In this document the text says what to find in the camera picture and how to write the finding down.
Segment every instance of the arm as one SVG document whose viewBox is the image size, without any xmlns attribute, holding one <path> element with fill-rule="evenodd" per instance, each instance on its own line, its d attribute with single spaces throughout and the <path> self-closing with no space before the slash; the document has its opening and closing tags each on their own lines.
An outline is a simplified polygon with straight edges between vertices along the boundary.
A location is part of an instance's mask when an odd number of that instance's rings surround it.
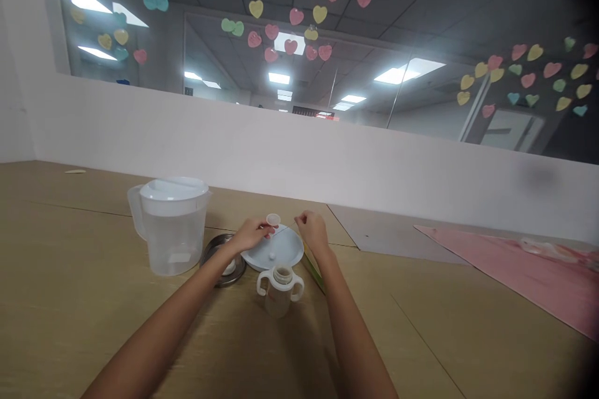
<svg viewBox="0 0 599 399">
<path fill-rule="evenodd" d="M 128 339 L 92 382 L 82 399 L 145 398 L 160 384 L 179 343 L 233 258 L 270 238 L 275 230 L 248 219 L 233 239 L 184 283 Z"/>
<path fill-rule="evenodd" d="M 323 275 L 339 365 L 352 398 L 397 398 L 397 392 L 328 244 L 324 219 L 296 217 L 302 238 Z"/>
</svg>

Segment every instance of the plastic pitcher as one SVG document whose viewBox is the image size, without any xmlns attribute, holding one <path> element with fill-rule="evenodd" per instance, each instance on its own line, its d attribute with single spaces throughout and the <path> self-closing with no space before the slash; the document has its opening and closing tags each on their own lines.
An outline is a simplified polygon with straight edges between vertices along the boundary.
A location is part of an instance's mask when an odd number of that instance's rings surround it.
<svg viewBox="0 0 599 399">
<path fill-rule="evenodd" d="M 212 193 L 195 178 L 166 178 L 129 189 L 135 230 L 148 242 L 150 268 L 176 276 L 199 262 Z"/>
</svg>

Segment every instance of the pink mat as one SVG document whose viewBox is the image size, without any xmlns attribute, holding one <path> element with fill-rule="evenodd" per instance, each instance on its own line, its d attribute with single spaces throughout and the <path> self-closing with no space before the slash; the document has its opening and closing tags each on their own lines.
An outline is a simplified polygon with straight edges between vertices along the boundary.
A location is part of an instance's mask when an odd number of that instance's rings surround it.
<svg viewBox="0 0 599 399">
<path fill-rule="evenodd" d="M 414 227 L 557 319 L 599 342 L 598 273 L 581 264 L 529 254 L 516 240 Z"/>
</svg>

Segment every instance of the white wall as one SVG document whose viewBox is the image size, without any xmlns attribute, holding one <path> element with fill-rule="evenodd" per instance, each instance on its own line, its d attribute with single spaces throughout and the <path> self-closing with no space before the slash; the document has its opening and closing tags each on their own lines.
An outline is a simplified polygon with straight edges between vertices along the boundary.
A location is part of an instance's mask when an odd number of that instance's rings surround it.
<svg viewBox="0 0 599 399">
<path fill-rule="evenodd" d="M 597 166 L 61 75 L 44 0 L 2 2 L 41 160 L 599 243 Z"/>
</svg>

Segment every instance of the ceiling light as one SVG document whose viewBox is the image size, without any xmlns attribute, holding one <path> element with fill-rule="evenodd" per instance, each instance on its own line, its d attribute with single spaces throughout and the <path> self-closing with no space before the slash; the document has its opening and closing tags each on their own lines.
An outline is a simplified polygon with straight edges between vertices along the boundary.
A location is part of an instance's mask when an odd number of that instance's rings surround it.
<svg viewBox="0 0 599 399">
<path fill-rule="evenodd" d="M 279 84 L 289 84 L 291 78 L 289 77 L 289 75 L 274 74 L 269 72 L 268 79 L 270 80 L 270 82 L 276 82 Z"/>
<path fill-rule="evenodd" d="M 112 57 L 108 53 L 104 53 L 103 51 L 100 51 L 98 49 L 93 49 L 90 47 L 81 47 L 81 46 L 79 46 L 79 48 L 82 49 L 83 51 L 91 53 L 92 55 L 97 56 L 98 58 L 101 58 L 101 59 L 117 60 L 115 57 Z"/>
<path fill-rule="evenodd" d="M 81 8 L 88 9 L 90 11 L 98 11 L 98 12 L 106 12 L 108 14 L 112 14 L 112 11 L 105 7 L 102 3 L 98 2 L 98 0 L 71 0 L 73 5 Z"/>
<path fill-rule="evenodd" d="M 306 49 L 306 43 L 304 41 L 303 36 L 294 36 L 293 34 L 287 34 L 280 32 L 275 39 L 275 50 L 284 52 L 285 51 L 285 41 L 296 41 L 298 43 L 298 47 L 295 49 L 293 54 L 303 55 L 304 50 Z"/>
</svg>

